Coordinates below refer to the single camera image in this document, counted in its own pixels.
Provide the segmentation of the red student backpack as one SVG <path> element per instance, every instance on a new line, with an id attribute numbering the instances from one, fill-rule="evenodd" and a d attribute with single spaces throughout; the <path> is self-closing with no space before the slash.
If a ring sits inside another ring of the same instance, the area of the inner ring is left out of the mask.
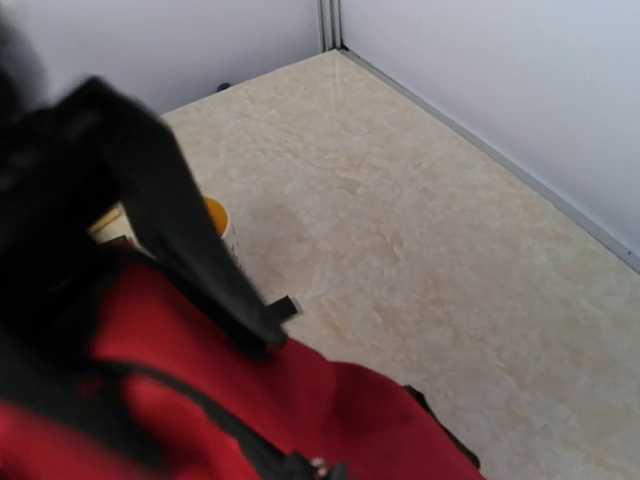
<path id="1" fill-rule="evenodd" d="M 255 359 L 133 249 L 1 281 L 5 479 L 477 479 L 424 395 L 295 340 Z"/>

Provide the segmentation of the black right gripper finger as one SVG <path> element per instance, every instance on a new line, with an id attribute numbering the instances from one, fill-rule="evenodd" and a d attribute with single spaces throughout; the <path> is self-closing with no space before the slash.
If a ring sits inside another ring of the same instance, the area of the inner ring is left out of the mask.
<path id="1" fill-rule="evenodd" d="M 69 343 L 115 256 L 90 234 L 121 205 L 142 247 L 244 351 L 286 342 L 233 259 L 169 128 L 92 77 L 28 111 L 1 78 L 1 323 Z"/>

